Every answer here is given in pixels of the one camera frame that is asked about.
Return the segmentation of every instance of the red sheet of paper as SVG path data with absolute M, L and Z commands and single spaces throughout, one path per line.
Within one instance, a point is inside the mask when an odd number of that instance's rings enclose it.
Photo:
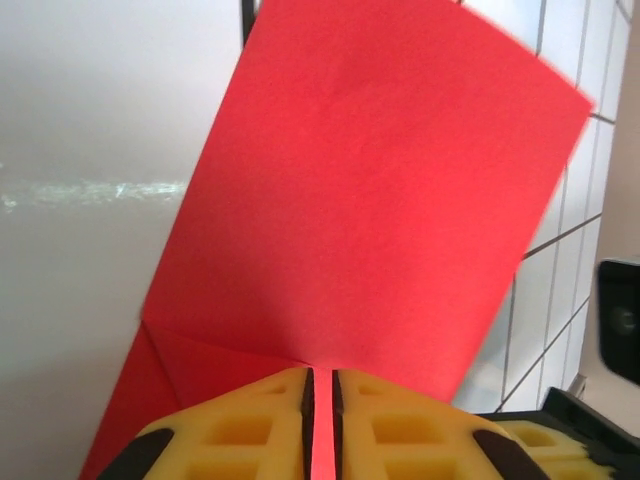
M 266 0 L 144 307 L 180 406 L 298 364 L 450 400 L 589 110 L 449 0 Z

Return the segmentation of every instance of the tiled wall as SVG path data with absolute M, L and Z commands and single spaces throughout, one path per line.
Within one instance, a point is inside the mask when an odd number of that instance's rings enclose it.
M 578 373 L 633 0 L 464 0 L 563 73 L 594 113 L 454 404 L 531 410 Z

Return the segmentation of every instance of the red paper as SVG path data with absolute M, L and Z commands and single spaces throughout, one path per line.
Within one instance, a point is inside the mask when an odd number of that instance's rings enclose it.
M 178 398 L 302 363 L 450 400 L 589 110 L 449 0 L 266 0 L 144 307 Z

